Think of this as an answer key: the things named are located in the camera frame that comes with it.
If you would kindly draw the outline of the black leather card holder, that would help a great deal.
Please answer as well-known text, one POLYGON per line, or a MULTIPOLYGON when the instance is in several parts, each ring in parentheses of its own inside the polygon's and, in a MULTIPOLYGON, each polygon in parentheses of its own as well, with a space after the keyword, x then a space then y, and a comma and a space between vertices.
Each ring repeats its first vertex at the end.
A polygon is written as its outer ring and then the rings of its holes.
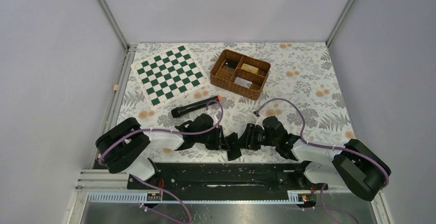
POLYGON ((242 156, 241 149, 237 147, 238 134, 233 132, 225 137, 225 141, 227 143, 227 159, 228 161, 237 160, 242 156))

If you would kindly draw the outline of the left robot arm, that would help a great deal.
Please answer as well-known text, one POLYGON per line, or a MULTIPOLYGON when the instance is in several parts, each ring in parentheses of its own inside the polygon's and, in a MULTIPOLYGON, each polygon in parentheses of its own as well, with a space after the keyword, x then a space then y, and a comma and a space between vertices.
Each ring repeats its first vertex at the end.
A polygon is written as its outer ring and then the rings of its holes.
POLYGON ((144 150, 183 151, 197 143, 219 146, 221 131, 220 119, 208 114, 173 129, 143 128, 136 118, 128 118, 96 140, 98 163, 111 174, 127 172, 137 176, 146 188, 152 189, 159 184, 160 176, 151 159, 141 158, 144 150))

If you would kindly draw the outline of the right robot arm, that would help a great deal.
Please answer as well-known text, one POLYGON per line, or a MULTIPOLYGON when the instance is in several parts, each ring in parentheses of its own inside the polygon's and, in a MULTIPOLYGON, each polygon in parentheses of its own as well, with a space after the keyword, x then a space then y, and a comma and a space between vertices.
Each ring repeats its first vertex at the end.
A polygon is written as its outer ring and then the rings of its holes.
POLYGON ((275 117, 259 118, 247 124, 235 148, 259 150, 274 147, 285 159, 305 162, 295 174, 299 188, 308 189, 314 183, 346 187, 362 200, 372 201, 391 175, 391 169, 367 146, 357 139, 342 147, 325 143, 305 142, 301 136, 289 133, 275 117))

